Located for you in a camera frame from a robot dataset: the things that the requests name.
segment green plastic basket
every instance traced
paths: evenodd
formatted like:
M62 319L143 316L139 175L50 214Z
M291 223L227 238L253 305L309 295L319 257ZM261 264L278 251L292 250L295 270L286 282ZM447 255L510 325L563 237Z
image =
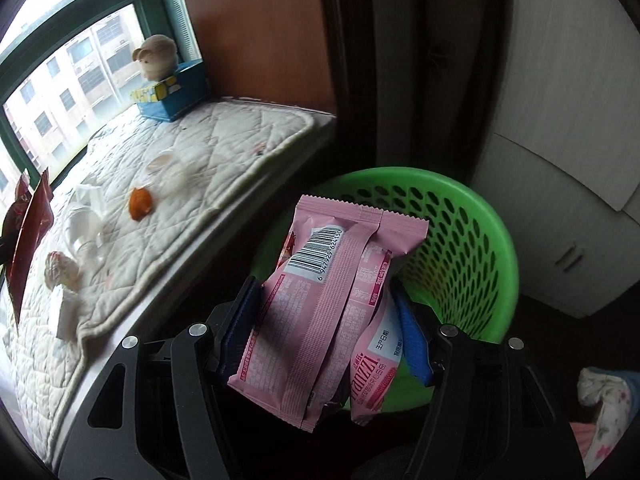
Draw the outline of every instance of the green plastic basket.
M373 168L339 176L310 194L375 206L430 221L427 240L404 264L400 278L412 300L427 304L443 323L474 339L499 343L518 299L518 262L496 212L455 180L414 168ZM273 272L293 218L275 222L258 248L253 273ZM409 410L431 400L404 359L383 403L384 412Z

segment white quilted pad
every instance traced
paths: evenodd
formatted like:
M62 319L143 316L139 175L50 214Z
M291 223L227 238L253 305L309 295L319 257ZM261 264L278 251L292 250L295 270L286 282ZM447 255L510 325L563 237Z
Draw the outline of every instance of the white quilted pad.
M302 110L238 102L204 104L174 123L146 120L133 107L92 139L54 192L56 219L31 264L19 331L11 312L4 337L28 439L45 462L86 368L87 340L116 326L199 229L313 124ZM127 208L130 190L142 167L168 148L187 169L186 186L135 222ZM82 278L77 340L67 342L49 332L43 270L47 253L63 249L62 212L78 183L104 191L106 259L95 275Z

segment cabinet door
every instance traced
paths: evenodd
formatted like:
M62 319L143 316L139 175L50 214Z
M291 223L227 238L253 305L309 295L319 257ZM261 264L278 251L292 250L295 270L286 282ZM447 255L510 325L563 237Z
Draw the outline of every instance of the cabinet door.
M540 156L493 134L472 187L513 237L524 294L581 317L640 278L640 226Z
M640 34L618 0L513 0L491 131L619 211L640 183Z

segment plush toy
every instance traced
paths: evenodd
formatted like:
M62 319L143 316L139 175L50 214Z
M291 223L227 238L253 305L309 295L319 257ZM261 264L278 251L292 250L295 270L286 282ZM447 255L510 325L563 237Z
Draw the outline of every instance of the plush toy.
M142 75L149 81L162 81L178 68L175 41L162 34L146 38L131 58L140 63Z

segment brown wall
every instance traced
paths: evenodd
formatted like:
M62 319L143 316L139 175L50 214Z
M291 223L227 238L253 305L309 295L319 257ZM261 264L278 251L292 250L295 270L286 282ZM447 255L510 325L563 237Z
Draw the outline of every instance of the brown wall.
M335 112L321 0L186 0L214 92Z

